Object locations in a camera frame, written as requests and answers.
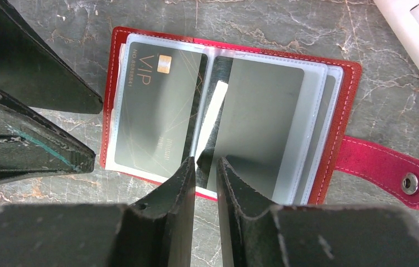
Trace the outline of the black credit card with stripe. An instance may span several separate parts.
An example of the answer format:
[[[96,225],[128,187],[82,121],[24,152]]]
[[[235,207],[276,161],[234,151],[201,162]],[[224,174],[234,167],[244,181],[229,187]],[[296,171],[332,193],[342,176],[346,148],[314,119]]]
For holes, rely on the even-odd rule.
[[[202,187],[217,190],[217,161],[225,157],[244,182],[271,197],[303,79],[298,61],[217,56],[212,84],[227,84],[198,165]]]

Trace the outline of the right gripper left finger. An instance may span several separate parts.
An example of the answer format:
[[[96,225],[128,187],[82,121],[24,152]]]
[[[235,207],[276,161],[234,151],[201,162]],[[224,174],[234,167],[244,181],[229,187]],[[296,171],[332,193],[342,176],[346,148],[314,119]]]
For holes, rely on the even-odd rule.
[[[127,204],[3,205],[0,266],[190,266],[194,158]]]

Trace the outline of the red leather card holder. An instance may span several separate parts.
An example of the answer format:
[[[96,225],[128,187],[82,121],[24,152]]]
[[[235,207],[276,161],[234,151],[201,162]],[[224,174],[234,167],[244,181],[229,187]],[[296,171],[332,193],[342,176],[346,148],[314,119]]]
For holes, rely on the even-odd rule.
[[[258,55],[277,56],[283,59],[307,60],[342,68],[344,78],[341,83],[340,95],[337,98],[333,121],[328,131],[327,142],[316,172],[313,189],[308,197],[308,203],[322,204],[326,198],[333,172],[340,171],[365,179],[396,197],[407,207],[419,210],[419,159],[371,141],[346,135],[347,125],[351,122],[354,98],[362,75],[362,66],[359,63],[123,26],[115,27],[111,35],[107,85],[103,101],[103,130],[99,157],[101,167],[106,166],[108,162],[106,158],[110,155],[108,149],[110,148],[112,110],[115,106],[117,90],[119,49],[131,34],[205,47],[253,52]]]

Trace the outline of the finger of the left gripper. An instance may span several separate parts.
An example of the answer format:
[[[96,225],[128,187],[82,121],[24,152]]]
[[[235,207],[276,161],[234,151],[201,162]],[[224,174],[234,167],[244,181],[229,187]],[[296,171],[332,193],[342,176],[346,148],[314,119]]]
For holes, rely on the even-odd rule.
[[[0,1],[0,89],[30,107],[88,114],[103,107],[8,1]]]
[[[0,90],[0,184],[87,174],[95,159],[92,149]]]

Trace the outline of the black VIP credit card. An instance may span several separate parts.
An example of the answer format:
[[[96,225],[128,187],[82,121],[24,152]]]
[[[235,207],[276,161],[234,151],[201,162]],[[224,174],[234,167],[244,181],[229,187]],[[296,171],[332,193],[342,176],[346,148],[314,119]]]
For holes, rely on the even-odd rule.
[[[207,56],[198,48],[133,41],[114,162],[168,178],[189,155]]]

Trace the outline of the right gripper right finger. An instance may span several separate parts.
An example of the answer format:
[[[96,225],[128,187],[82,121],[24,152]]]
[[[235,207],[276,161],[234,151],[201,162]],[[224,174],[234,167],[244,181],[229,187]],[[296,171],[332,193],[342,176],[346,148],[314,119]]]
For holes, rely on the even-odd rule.
[[[224,157],[217,198],[224,266],[419,266],[419,225],[398,207],[280,205]]]

